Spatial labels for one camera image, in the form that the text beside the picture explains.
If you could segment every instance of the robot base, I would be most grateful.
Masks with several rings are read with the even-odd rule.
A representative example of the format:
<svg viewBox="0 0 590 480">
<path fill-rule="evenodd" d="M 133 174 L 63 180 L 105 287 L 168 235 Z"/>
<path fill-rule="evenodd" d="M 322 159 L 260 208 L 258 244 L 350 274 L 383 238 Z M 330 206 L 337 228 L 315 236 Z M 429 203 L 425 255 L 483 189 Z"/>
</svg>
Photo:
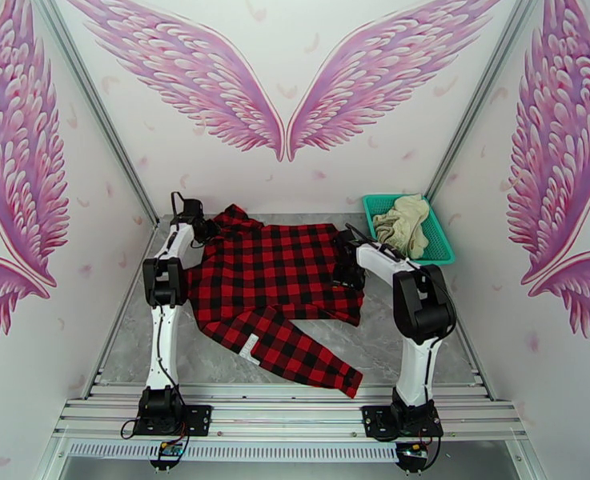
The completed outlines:
<svg viewBox="0 0 590 480">
<path fill-rule="evenodd" d="M 434 401 L 422 406 L 406 406 L 396 390 L 390 406 L 364 406 L 361 408 L 366 436 L 389 442 L 397 438 L 440 438 L 444 436 L 441 420 Z"/>
<path fill-rule="evenodd" d="M 134 436 L 207 436 L 211 406 L 183 404 L 176 389 L 152 390 L 147 387 L 139 400 Z"/>
</svg>

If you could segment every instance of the black cable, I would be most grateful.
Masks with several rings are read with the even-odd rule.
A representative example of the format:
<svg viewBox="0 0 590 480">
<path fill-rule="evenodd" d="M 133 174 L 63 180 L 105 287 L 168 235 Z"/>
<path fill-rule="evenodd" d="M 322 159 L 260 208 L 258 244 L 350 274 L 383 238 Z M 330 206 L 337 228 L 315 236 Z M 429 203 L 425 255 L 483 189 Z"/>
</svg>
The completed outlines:
<svg viewBox="0 0 590 480">
<path fill-rule="evenodd" d="M 121 426 L 121 438 L 122 439 L 130 439 L 134 436 L 134 428 L 137 427 L 137 422 L 138 422 L 139 418 L 135 418 L 135 419 L 128 419 L 126 422 L 123 423 L 123 425 Z M 123 434 L 123 431 L 126 429 L 126 426 L 128 426 L 128 424 L 130 424 L 131 422 L 134 423 L 134 426 L 132 428 L 132 433 L 130 433 L 130 436 L 125 436 Z"/>
<path fill-rule="evenodd" d="M 433 466 L 435 464 L 435 462 L 437 461 L 437 458 L 439 457 L 439 452 L 440 451 L 441 451 L 441 436 L 439 436 L 437 438 L 437 451 L 435 452 L 435 456 L 432 457 L 432 460 L 430 461 L 430 463 L 428 463 L 426 465 L 426 468 L 424 468 L 423 470 L 421 470 L 422 473 L 424 471 L 428 470 L 431 466 Z"/>
<path fill-rule="evenodd" d="M 164 367 L 163 364 L 161 363 L 161 361 L 162 361 L 161 360 L 161 345 L 160 345 L 160 343 L 161 343 L 161 326 L 163 324 L 164 317 L 165 317 L 165 315 L 162 312 L 161 315 L 159 316 L 159 329 L 157 331 L 157 363 L 159 364 L 159 368 L 161 369 L 161 371 L 166 375 L 166 377 L 168 377 L 168 380 L 170 381 L 170 384 L 172 384 L 172 387 L 177 391 L 177 395 L 179 396 L 179 400 L 185 406 L 186 403 L 183 401 L 183 397 L 181 395 L 181 392 L 179 392 L 179 384 L 177 382 L 175 382 L 175 380 L 171 377 L 171 375 L 166 370 L 166 367 Z"/>
<path fill-rule="evenodd" d="M 181 436 L 179 436 L 177 439 L 173 439 L 172 441 L 166 442 L 166 445 L 163 446 L 162 443 L 162 447 L 159 448 L 159 452 L 157 453 L 157 461 L 161 461 L 161 457 L 163 456 L 163 451 L 168 447 L 168 446 L 174 446 L 179 444 L 179 442 L 184 439 L 186 437 L 186 423 L 182 422 L 181 423 Z M 181 461 L 181 458 L 183 458 L 183 455 L 186 453 L 186 450 L 188 449 L 188 443 L 186 442 L 185 445 L 183 445 L 182 449 L 181 449 L 181 453 L 179 454 L 178 457 L 175 457 L 175 462 L 179 463 Z"/>
<path fill-rule="evenodd" d="M 379 249 L 379 247 L 375 245 L 375 242 L 377 241 L 374 238 L 368 237 L 361 230 L 357 230 L 357 228 L 351 223 L 347 223 L 346 228 L 352 231 L 352 233 L 357 234 L 359 237 L 361 237 L 363 239 L 363 243 L 367 243 L 370 247 L 373 247 L 377 250 Z"/>
<path fill-rule="evenodd" d="M 159 258 L 161 258 L 163 255 L 168 253 L 168 249 L 165 249 L 156 259 L 155 261 L 155 269 L 154 269 L 154 275 L 155 275 L 155 279 L 152 281 L 152 286 L 151 286 L 151 301 L 153 301 L 153 303 L 155 304 L 155 306 L 159 306 L 162 310 L 161 314 L 159 315 L 159 328 L 157 329 L 157 363 L 159 364 L 159 368 L 161 369 L 161 371 L 164 373 L 164 375 L 166 375 L 166 377 L 168 378 L 168 380 L 170 381 L 170 384 L 172 384 L 172 387 L 177 391 L 177 395 L 179 396 L 179 400 L 181 401 L 182 405 L 186 405 L 186 403 L 183 401 L 183 396 L 181 395 L 181 392 L 179 392 L 179 384 L 177 384 L 177 382 L 175 382 L 175 380 L 171 377 L 171 375 L 168 373 L 168 371 L 166 370 L 166 367 L 163 366 L 162 364 L 162 360 L 161 360 L 161 327 L 163 325 L 163 318 L 165 317 L 165 315 L 163 314 L 163 307 L 162 305 L 157 301 L 157 298 L 155 296 L 155 285 L 157 283 L 157 272 L 159 271 Z"/>
<path fill-rule="evenodd" d="M 438 340 L 435 340 L 431 345 L 430 345 L 430 349 L 428 349 L 428 362 L 427 362 L 427 366 L 426 366 L 426 377 L 423 380 L 423 393 L 424 393 L 424 397 L 426 399 L 426 402 L 428 402 L 428 379 L 430 376 L 430 365 L 431 365 L 431 361 L 432 361 L 432 349 L 434 348 L 434 346 L 439 343 L 442 342 L 443 340 L 445 340 L 448 336 L 450 336 L 450 334 L 455 331 L 455 327 L 456 327 L 456 323 L 457 323 L 457 312 L 455 310 L 455 303 L 452 301 L 452 298 L 450 296 L 450 294 L 437 282 L 435 282 L 431 275 L 426 272 L 424 269 L 421 268 L 421 266 L 416 266 L 415 264 L 413 264 L 409 259 L 406 259 L 406 263 L 412 267 L 414 270 L 420 272 L 426 279 L 428 279 L 432 285 L 434 287 L 436 287 L 437 289 L 439 289 L 442 293 L 444 293 L 444 296 L 446 297 L 446 299 L 448 300 L 448 307 L 452 310 L 452 313 L 454 314 L 454 320 L 453 323 L 450 327 L 450 330 L 447 330 L 446 333 L 444 334 L 443 337 L 439 338 Z"/>
</svg>

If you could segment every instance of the black mounting plate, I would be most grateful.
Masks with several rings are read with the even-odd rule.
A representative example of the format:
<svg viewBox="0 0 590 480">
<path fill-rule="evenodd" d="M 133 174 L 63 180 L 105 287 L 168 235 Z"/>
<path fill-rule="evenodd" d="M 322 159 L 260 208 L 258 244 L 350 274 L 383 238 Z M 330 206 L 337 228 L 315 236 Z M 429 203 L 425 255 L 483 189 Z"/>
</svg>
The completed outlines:
<svg viewBox="0 0 590 480">
<path fill-rule="evenodd" d="M 441 420 L 435 407 L 428 414 L 413 422 L 397 425 L 391 406 L 363 406 L 361 408 L 366 436 L 377 441 L 388 442 L 397 438 L 440 438 L 444 436 Z"/>
<path fill-rule="evenodd" d="M 134 436 L 179 436 L 183 433 L 190 436 L 207 436 L 210 429 L 212 406 L 191 406 L 181 408 L 179 418 L 174 416 L 158 416 L 139 418 L 132 431 Z"/>
</svg>

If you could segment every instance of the plaid shirt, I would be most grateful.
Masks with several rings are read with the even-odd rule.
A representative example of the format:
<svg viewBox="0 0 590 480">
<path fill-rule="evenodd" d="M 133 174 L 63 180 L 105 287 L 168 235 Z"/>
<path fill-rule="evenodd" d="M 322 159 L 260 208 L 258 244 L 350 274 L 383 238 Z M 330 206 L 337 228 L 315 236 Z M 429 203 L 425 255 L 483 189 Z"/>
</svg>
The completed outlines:
<svg viewBox="0 0 590 480">
<path fill-rule="evenodd" d="M 187 271 L 199 329 L 273 374 L 355 397 L 362 374 L 289 320 L 359 325 L 363 293 L 332 285 L 332 224 L 265 226 L 235 205 L 215 218 L 218 237 Z"/>
</svg>

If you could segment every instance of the gray marble surface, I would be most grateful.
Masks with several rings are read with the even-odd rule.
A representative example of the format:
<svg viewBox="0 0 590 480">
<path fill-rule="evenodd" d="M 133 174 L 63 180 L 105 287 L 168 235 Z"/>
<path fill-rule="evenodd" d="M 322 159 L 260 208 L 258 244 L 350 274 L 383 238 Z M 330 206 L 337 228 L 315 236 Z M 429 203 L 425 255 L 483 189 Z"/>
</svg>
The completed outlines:
<svg viewBox="0 0 590 480">
<path fill-rule="evenodd" d="M 296 225 L 331 222 L 344 228 L 350 222 L 367 230 L 362 214 L 263 214 L 251 215 L 261 222 Z M 152 246 L 155 254 L 165 240 L 169 218 L 163 219 Z M 201 250 L 190 250 L 191 263 L 197 264 Z M 390 287 L 376 276 L 368 276 L 358 327 L 336 320 L 296 321 L 306 334 L 325 345 L 345 362 L 363 373 L 363 384 L 391 385 L 399 377 L 401 335 L 392 318 Z M 143 293 L 142 279 L 118 328 L 108 354 L 101 382 L 145 382 L 151 356 L 152 321 Z M 182 309 L 177 336 L 177 367 L 181 383 L 287 383 L 286 380 L 239 357 L 202 334 L 195 323 L 190 304 Z M 435 366 L 435 383 L 473 383 L 468 357 L 457 334 L 441 346 Z"/>
</svg>

